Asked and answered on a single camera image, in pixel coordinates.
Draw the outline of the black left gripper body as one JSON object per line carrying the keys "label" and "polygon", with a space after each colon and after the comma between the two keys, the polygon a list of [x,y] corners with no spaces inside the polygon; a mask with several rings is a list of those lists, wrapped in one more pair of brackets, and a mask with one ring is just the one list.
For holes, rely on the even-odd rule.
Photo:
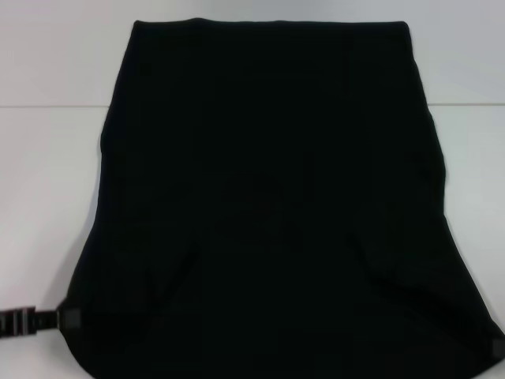
{"label": "black left gripper body", "polygon": [[5,310],[0,313],[0,338],[6,339],[19,335],[18,310]]}

